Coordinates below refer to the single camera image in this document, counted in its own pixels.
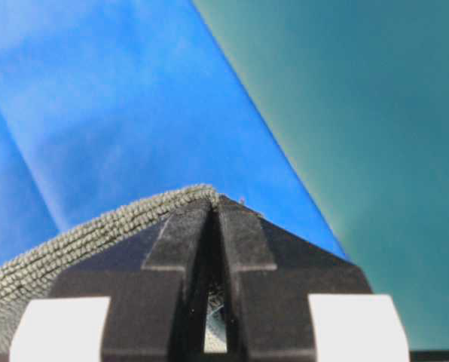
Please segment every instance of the blue fabric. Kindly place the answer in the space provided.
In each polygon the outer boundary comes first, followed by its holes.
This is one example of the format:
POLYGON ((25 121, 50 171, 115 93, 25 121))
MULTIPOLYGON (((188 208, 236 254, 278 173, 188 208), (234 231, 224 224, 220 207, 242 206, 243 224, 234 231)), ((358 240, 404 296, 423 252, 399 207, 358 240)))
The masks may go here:
POLYGON ((344 256, 190 2, 0 1, 0 264, 192 183, 344 256))

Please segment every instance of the black plastic part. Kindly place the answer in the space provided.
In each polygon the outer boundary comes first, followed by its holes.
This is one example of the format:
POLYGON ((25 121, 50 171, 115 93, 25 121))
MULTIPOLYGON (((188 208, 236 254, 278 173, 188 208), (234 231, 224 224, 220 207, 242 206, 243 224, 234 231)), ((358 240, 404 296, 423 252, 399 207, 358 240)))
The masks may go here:
MULTIPOLYGON (((195 201, 67 269, 49 297, 111 297, 105 362, 312 362, 309 293, 371 288, 357 266, 221 197, 217 210, 195 201), (224 286, 226 354, 203 353, 210 283, 224 286)), ((449 351, 411 360, 449 360, 449 351)))
POLYGON ((203 350, 211 205, 168 219, 63 272, 49 297, 110 296, 102 361, 165 361, 203 350))
POLYGON ((315 361, 308 293, 371 293, 358 267, 226 198, 218 207, 231 351, 249 361, 315 361))

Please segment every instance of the gray microfiber towel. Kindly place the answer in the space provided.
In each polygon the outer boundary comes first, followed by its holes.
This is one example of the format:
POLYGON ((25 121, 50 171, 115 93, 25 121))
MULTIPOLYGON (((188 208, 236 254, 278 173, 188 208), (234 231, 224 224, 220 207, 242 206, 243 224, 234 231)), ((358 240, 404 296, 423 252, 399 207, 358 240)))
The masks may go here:
MULTIPOLYGON (((29 301, 44 298, 57 275, 119 241, 155 224, 173 210, 207 198, 213 207, 219 195, 207 185, 190 186, 144 198, 50 239, 0 267, 0 353, 8 353, 12 337, 29 301)), ((225 350, 219 294, 210 298, 205 350, 225 350)))

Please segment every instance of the white tab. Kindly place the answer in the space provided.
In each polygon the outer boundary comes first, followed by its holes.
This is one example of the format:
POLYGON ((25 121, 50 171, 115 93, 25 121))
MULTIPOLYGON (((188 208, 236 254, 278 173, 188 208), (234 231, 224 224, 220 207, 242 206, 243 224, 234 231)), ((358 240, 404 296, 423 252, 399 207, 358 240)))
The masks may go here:
POLYGON ((406 362, 407 337, 392 299, 373 294, 310 294, 317 362, 406 362))
POLYGON ((108 296, 34 299, 12 339, 10 362, 100 362, 108 296))

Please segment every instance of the green background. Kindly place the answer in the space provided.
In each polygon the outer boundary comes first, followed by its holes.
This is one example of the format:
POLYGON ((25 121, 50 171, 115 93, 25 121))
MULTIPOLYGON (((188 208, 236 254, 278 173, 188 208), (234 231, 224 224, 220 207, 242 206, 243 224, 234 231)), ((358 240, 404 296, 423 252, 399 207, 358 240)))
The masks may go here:
POLYGON ((449 349, 449 1, 194 3, 411 349, 449 349))

